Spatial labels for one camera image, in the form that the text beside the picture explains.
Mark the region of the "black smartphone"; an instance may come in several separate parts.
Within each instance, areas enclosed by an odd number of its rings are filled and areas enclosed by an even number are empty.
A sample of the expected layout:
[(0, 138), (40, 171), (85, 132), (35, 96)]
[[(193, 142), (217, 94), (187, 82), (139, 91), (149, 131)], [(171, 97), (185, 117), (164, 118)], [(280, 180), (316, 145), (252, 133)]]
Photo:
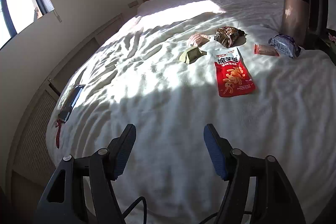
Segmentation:
[(66, 123), (68, 121), (70, 114), (72, 113), (72, 110), (74, 109), (74, 106), (80, 97), (80, 94), (82, 90), (84, 89), (85, 85), (77, 85), (73, 89), (73, 91), (70, 93), (68, 96), (65, 105), (62, 107), (59, 115), (58, 115), (58, 120), (61, 121), (62, 123)]

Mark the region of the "red spicy strips packet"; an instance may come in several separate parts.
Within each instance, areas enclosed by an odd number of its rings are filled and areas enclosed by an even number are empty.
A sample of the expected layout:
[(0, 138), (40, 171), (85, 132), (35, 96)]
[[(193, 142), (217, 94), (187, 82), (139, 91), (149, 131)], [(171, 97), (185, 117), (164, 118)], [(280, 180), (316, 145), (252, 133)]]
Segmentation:
[(237, 48), (213, 51), (213, 58), (220, 97), (241, 96), (255, 90)]

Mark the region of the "radiator cover panel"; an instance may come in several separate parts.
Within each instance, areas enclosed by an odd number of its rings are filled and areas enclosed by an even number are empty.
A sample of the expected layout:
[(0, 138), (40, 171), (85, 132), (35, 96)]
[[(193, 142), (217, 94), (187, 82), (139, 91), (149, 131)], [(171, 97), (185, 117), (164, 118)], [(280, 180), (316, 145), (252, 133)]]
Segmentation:
[(47, 151), (46, 130), (60, 94), (71, 76), (124, 22), (123, 15), (118, 14), (88, 35), (52, 70), (27, 106), (11, 144), (5, 187), (14, 214), (24, 222), (32, 220), (55, 170)]

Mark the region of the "white bed duvet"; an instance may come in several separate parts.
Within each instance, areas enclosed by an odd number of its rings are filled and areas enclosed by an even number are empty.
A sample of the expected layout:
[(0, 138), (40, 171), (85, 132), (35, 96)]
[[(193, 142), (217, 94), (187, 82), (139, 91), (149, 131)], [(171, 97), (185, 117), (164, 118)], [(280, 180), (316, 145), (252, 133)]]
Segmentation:
[[(281, 24), (283, 0), (151, 0), (70, 78), (46, 132), (54, 164), (106, 147), (129, 123), (137, 137), (114, 186), (127, 208), (147, 199), (149, 223), (198, 223), (215, 212), (226, 183), (215, 173), (203, 129), (211, 123), (247, 155), (273, 155), (307, 223), (335, 191), (335, 65), (319, 50), (296, 59), (260, 56)], [(192, 64), (179, 61), (193, 34), (222, 26), (246, 32), (238, 50), (256, 86), (219, 96), (211, 40)], [(85, 85), (66, 123), (58, 115), (75, 86)]]

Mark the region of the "small green wrapped snack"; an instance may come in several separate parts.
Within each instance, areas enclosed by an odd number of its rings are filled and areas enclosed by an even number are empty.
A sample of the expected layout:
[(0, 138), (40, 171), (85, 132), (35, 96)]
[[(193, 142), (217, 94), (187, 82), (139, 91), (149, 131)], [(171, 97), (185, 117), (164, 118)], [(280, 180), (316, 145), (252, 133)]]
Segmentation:
[(190, 47), (186, 49), (179, 57), (179, 61), (185, 64), (192, 64), (198, 58), (205, 56), (207, 54), (206, 51), (201, 50), (199, 47)]

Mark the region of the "orange clear wafer packet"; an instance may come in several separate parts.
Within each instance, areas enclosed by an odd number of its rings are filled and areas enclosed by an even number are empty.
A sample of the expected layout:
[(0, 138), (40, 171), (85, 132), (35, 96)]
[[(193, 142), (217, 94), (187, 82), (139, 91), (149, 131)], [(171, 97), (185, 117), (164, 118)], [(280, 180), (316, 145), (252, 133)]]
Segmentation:
[(276, 56), (279, 57), (279, 53), (276, 49), (270, 45), (255, 44), (254, 54), (263, 56)]

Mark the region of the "pale pink wrapped snack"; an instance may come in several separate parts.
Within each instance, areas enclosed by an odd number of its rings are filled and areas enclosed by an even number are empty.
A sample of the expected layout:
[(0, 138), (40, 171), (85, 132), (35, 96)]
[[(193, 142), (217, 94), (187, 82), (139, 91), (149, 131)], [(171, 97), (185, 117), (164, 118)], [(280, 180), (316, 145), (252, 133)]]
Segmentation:
[(188, 39), (188, 44), (192, 47), (201, 47), (202, 45), (208, 43), (210, 37), (205, 34), (193, 34)]

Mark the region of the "dark brown snack bag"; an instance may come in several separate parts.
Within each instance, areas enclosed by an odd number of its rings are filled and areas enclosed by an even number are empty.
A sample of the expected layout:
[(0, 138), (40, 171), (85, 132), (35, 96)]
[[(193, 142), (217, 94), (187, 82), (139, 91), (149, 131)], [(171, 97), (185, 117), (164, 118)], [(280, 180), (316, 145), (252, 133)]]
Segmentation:
[(230, 48), (238, 40), (238, 38), (245, 35), (246, 33), (238, 28), (224, 26), (216, 30), (214, 40), (219, 42), (225, 48)]

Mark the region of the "blue white snack pack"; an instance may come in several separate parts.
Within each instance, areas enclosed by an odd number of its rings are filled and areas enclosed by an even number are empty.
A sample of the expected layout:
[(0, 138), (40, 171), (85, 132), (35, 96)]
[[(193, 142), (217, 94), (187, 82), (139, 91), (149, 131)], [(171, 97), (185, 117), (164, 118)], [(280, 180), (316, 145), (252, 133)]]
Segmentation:
[(270, 38), (268, 44), (292, 59), (299, 57), (301, 53), (301, 48), (295, 43), (294, 38), (288, 35), (278, 34)]

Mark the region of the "brown black tall bin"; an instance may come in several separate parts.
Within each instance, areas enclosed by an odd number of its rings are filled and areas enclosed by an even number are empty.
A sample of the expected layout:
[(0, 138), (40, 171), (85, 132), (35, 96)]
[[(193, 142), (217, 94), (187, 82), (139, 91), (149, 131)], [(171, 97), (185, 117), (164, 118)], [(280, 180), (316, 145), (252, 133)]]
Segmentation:
[(284, 0), (280, 33), (303, 46), (308, 35), (326, 31), (329, 0)]

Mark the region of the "window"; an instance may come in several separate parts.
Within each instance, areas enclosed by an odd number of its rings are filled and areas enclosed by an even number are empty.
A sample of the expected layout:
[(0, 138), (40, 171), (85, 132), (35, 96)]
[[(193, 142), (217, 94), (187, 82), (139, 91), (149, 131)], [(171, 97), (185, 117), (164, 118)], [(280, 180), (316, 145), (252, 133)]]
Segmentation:
[(53, 10), (51, 0), (1, 0), (1, 47)]

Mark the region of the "wall socket plate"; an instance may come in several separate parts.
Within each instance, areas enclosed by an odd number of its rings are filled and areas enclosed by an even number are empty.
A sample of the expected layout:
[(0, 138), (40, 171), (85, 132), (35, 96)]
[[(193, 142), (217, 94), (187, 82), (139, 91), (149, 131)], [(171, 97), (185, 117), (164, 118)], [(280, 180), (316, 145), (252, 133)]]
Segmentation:
[(127, 5), (128, 5), (129, 8), (133, 8), (133, 7), (135, 7), (135, 6), (138, 6), (138, 1), (135, 0), (135, 1), (133, 1), (133, 2), (128, 3)]

